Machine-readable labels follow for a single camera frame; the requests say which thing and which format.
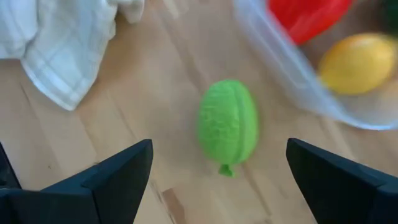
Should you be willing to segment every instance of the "red toy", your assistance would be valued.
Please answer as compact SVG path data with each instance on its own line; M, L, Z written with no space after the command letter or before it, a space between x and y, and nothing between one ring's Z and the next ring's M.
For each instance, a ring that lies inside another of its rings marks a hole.
M269 8L296 44L303 44L337 22L352 0L269 0Z

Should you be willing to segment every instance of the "white towel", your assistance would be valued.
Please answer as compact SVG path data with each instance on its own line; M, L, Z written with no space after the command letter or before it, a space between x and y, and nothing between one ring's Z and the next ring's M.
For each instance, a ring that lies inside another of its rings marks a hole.
M144 0L0 0L0 58L19 58L42 93L74 110L96 79L118 6L133 23Z

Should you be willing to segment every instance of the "clear plastic bin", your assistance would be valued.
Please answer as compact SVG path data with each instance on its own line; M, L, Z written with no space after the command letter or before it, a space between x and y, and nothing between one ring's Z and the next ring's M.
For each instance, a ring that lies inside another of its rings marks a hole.
M377 0L357 0L349 12L329 30L299 48L265 0L234 0L235 17L255 46L270 73L300 108L331 116L363 129L395 129L398 126L398 79L357 96L336 95L318 82L318 61L337 41L353 34L377 32Z

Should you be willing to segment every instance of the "yellow lemon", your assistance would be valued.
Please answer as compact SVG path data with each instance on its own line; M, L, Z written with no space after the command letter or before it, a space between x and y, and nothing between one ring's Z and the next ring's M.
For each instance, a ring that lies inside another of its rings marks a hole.
M323 56L320 81L339 94L366 93L392 75L395 62L394 42L388 36L354 35L335 44Z

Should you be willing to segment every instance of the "wood grain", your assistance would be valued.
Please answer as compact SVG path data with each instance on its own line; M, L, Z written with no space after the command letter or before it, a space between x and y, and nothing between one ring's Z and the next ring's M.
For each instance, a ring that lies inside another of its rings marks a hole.
M231 1L148 0L140 23L118 17L117 30L74 112L39 93L18 62L0 62L0 140L25 188L144 138L153 139L154 163L136 224L315 223L285 159L291 137L398 175L397 131L359 130L297 109L235 26ZM303 49L317 55L318 45ZM235 179L217 174L195 137L201 95L225 78L248 86L260 114L259 145Z

